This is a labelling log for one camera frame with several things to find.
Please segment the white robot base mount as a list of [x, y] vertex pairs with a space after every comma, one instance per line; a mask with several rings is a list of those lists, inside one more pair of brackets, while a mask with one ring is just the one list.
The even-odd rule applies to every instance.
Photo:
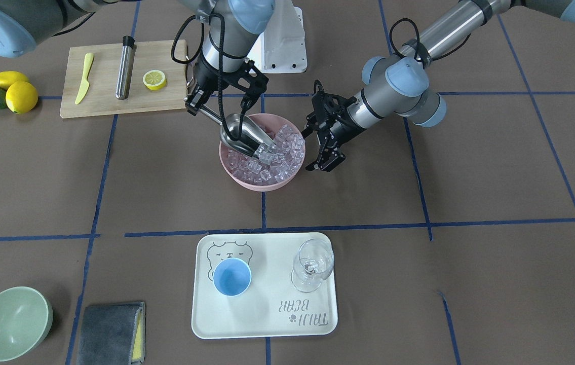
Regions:
[[276, 1], [273, 16], [247, 58], [264, 74], [306, 72], [308, 58], [302, 9], [295, 7], [292, 1]]

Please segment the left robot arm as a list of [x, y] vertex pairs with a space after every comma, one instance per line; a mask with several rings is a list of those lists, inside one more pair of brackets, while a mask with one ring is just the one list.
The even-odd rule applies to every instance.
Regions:
[[316, 134], [319, 148], [306, 170], [332, 171], [345, 160], [343, 144], [389, 116], [399, 115], [424, 128], [442, 122], [447, 102], [433, 89], [430, 72], [448, 64], [453, 72], [473, 77], [479, 69], [477, 63], [486, 56], [463, 56], [461, 47], [473, 33], [507, 12], [529, 14], [527, 24], [515, 34], [540, 47], [531, 52], [531, 63], [545, 82], [572, 86], [575, 44], [568, 44], [564, 32], [549, 31], [548, 27], [564, 24], [566, 30], [575, 30], [575, 1], [454, 1], [423, 29], [410, 18], [398, 19], [391, 30], [408, 23], [414, 29], [413, 37], [396, 45], [389, 31], [391, 53], [366, 62], [361, 72], [362, 88], [355, 95], [345, 98], [326, 92], [320, 81], [315, 81], [314, 110], [306, 118], [302, 134], [304, 138]]

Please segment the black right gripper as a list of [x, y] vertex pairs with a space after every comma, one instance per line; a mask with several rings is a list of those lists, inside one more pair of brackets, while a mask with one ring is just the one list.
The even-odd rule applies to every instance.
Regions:
[[221, 74], [216, 66], [208, 64], [203, 55], [195, 56], [190, 64], [193, 66], [193, 78], [184, 102], [192, 116], [199, 113], [213, 93], [232, 86], [245, 93], [240, 101], [240, 120], [244, 122], [247, 112], [255, 106], [260, 95], [266, 92], [269, 82], [268, 77], [255, 67], [252, 60], [244, 60], [237, 70], [223, 71]]

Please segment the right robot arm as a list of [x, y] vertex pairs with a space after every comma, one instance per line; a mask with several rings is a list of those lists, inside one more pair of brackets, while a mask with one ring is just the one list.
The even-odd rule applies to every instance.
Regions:
[[[274, 15], [275, 1], [182, 1], [189, 24], [201, 25], [201, 42], [190, 58], [172, 55], [180, 64], [195, 61], [188, 91], [187, 110], [196, 115], [216, 94], [216, 112], [223, 114], [224, 90], [232, 86], [243, 92], [241, 109], [246, 113], [265, 92], [268, 79], [247, 60], [253, 44]], [[0, 56], [17, 58], [90, 16], [116, 25], [133, 1], [0, 1]]]

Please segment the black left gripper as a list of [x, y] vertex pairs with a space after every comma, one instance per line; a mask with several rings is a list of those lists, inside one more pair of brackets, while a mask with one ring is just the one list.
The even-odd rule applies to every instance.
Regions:
[[306, 116], [306, 126], [301, 135], [306, 139], [315, 134], [319, 143], [323, 143], [324, 137], [329, 137], [334, 144], [321, 145], [318, 148], [317, 158], [305, 169], [331, 172], [346, 159], [339, 147], [359, 136], [366, 131], [366, 128], [359, 126], [351, 118], [349, 108], [358, 103], [356, 97], [345, 98], [327, 93], [319, 80], [314, 81], [313, 91], [311, 97], [313, 111]]

